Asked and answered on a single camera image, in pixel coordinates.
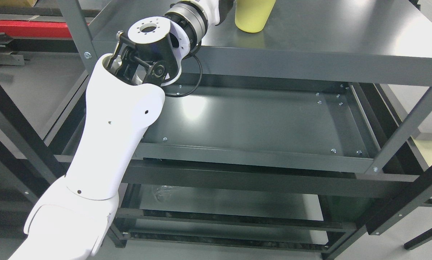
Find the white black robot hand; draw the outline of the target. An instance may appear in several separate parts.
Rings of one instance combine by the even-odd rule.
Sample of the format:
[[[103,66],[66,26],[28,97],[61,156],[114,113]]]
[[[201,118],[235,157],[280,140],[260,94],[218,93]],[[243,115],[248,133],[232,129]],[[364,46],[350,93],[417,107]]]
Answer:
[[[219,25],[227,17],[234,6],[234,0],[197,0],[197,4],[203,8],[209,25]]]

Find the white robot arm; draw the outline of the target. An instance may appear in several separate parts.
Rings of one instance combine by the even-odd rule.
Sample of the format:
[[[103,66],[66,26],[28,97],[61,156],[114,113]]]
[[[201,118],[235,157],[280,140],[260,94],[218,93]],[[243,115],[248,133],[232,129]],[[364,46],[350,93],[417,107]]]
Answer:
[[[179,79],[183,59],[233,5],[181,0],[118,31],[115,51],[99,58],[87,85],[84,129],[67,173],[34,205],[11,260],[85,260],[99,251],[125,170],[162,112],[163,87]]]

